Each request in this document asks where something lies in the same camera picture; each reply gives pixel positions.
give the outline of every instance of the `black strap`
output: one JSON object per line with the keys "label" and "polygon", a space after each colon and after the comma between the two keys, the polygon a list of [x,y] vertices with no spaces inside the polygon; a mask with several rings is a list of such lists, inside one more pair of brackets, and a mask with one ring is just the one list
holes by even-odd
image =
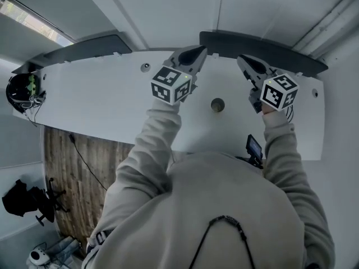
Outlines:
{"label": "black strap", "polygon": [[209,224],[208,224],[208,227],[206,229],[206,232],[204,233],[202,239],[201,239],[201,242],[200,242],[200,245],[198,246],[197,248],[197,251],[196,251],[196,254],[191,262],[191,265],[190,265],[190,268],[189,269],[192,269],[194,264],[195,264],[195,261],[197,259],[197,256],[198,256],[198,253],[199,251],[201,250],[201,247],[202,247],[202,244],[204,242],[204,239],[206,238],[207,236],[207,233],[209,231],[209,229],[211,228],[211,226],[213,224],[215,224],[217,221],[219,220],[225,220],[227,223],[230,223],[231,225],[233,225],[234,227],[236,227],[238,229],[238,231],[240,232],[240,236],[241,236],[241,239],[245,242],[245,245],[246,245],[246,249],[247,249],[247,253],[248,253],[248,256],[249,256],[249,260],[251,262],[251,266],[252,266],[252,269],[255,269],[255,266],[254,266],[254,262],[253,262],[253,258],[252,258],[252,254],[251,254],[251,251],[249,249],[249,246],[248,246],[248,242],[247,242],[247,236],[245,235],[240,223],[234,219],[233,217],[230,217],[228,215],[222,215],[222,216],[219,216],[219,217],[216,217],[215,219],[212,219]]}

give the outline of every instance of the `fiducial marker cube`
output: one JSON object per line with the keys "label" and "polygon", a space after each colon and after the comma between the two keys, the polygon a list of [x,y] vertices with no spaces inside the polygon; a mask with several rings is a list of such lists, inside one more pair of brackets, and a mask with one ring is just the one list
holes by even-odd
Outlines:
{"label": "fiducial marker cube", "polygon": [[152,95],[170,105],[189,95],[191,86],[191,75],[166,66],[151,80]]}
{"label": "fiducial marker cube", "polygon": [[281,111],[293,104],[299,85],[288,74],[279,75],[264,81],[260,100]]}

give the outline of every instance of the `hand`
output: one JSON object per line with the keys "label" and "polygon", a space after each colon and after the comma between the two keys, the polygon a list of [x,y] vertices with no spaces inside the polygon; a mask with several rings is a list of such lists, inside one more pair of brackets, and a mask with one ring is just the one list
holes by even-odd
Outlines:
{"label": "hand", "polygon": [[275,109],[272,108],[270,105],[267,105],[266,103],[262,103],[262,112],[263,114],[269,114],[271,112],[274,112]]}

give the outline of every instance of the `wooden floor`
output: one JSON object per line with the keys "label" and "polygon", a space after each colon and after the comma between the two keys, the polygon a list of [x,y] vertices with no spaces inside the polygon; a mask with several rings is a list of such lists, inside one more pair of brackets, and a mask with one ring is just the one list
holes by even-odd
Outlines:
{"label": "wooden floor", "polygon": [[[115,180],[115,171],[133,145],[73,134],[77,149],[92,172],[108,188]],[[58,211],[56,219],[63,235],[72,235],[86,247],[101,217],[106,191],[91,175],[71,143],[68,133],[45,129],[45,172],[54,179],[57,191],[66,190],[60,201],[69,213]]]}

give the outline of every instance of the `white table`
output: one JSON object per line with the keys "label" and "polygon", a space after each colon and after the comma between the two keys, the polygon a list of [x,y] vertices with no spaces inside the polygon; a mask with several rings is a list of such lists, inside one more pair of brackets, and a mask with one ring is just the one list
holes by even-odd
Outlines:
{"label": "white table", "polygon": [[[42,88],[47,99],[36,122],[47,126],[134,143],[146,119],[153,97],[150,79],[172,52],[134,52],[56,64],[40,71],[47,78]],[[142,73],[140,67],[151,69]],[[320,160],[324,138],[323,83],[296,77],[300,85],[294,102],[298,152],[304,160]],[[181,105],[182,128],[173,150],[222,151],[247,156],[247,136],[252,134],[264,148],[264,124],[248,101],[251,84],[235,59],[208,56],[196,83],[198,88]],[[312,93],[315,89],[318,97]],[[215,98],[225,102],[220,113],[212,111]],[[37,109],[28,110],[31,120]],[[14,115],[26,118],[14,111]]]}

